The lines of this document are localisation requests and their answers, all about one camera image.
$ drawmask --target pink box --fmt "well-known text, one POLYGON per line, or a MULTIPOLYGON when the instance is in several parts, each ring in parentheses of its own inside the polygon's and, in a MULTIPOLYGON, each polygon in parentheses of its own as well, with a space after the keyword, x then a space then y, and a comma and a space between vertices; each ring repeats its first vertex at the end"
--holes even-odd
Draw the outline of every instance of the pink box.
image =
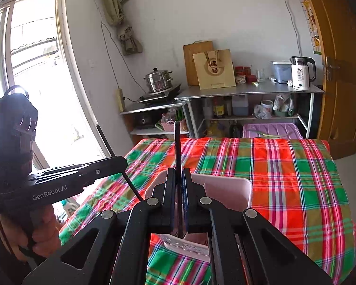
POLYGON ((243 127, 244 138, 281 138, 281 139, 303 139, 299 133, 299 129, 294 123, 258 123, 258 124, 244 124, 243 127))

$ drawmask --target window frame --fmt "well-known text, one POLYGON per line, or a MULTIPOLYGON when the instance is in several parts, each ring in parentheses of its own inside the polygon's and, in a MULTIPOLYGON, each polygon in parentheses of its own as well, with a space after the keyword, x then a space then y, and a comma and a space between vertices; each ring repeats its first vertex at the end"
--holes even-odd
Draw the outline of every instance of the window frame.
MULTIPOLYGON (((0 8, 0 76, 2 78, 3 90, 6 91, 10 86, 14 85, 14 76, 12 68, 12 59, 10 54, 10 28, 12 24, 12 15, 14 4, 18 0, 5 0, 0 8)), ((109 151, 105 146, 96 126, 98 122, 94 116, 92 108, 89 104, 85 93, 82 80, 79 75, 79 70, 75 61, 74 52, 72 50, 70 34, 67 26, 66 3, 65 0, 55 0, 55 18, 57 25, 57 43, 59 44, 62 59, 67 64, 70 72, 70 77, 78 97, 78 101, 86 117, 86 120, 99 143, 103 157, 110 157, 109 151)), ((34 158, 33 164, 37 170, 50 168, 44 155, 40 151, 36 141, 33 142, 34 158)))

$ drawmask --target pink basket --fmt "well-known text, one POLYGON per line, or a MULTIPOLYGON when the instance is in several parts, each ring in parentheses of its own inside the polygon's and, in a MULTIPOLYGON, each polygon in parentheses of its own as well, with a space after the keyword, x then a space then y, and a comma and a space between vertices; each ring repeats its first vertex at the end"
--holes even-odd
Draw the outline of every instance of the pink basket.
MULTIPOLYGON (((169 121, 167 123, 161 122, 162 127, 164 128, 165 132, 172 132, 174 133, 174 121, 169 121)), ((186 119, 181 121, 181 132, 187 132, 187 124, 186 119)))

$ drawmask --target window curtain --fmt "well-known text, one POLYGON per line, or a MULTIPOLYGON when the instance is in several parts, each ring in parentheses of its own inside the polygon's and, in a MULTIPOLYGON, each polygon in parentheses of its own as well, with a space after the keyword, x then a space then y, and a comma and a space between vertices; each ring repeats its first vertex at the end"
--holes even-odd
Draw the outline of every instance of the window curtain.
POLYGON ((117 29, 117 38, 122 44, 122 54, 131 55, 142 52, 141 43, 134 37, 132 26, 125 19, 118 0, 103 0, 107 22, 117 29))

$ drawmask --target human hand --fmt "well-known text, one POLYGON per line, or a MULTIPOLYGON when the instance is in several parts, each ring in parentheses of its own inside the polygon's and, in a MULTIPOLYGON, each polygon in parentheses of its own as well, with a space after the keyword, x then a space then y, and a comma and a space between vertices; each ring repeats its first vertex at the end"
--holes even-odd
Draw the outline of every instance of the human hand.
MULTIPOLYGON (((27 261, 26 256, 19 249, 19 246, 24 248, 27 247, 27 235, 24 233, 20 226, 13 223, 6 216, 0 215, 0 221, 14 255, 20 261, 27 261)), ((57 221, 54 215, 53 206, 45 206, 42 213, 42 224, 36 228, 32 234, 32 238, 36 243, 33 246, 33 251, 36 254, 43 257, 49 257, 52 253, 61 247, 61 241, 59 240, 59 230, 57 229, 56 225, 57 221)), ((7 251, 9 251, 1 231, 0 238, 7 251)))

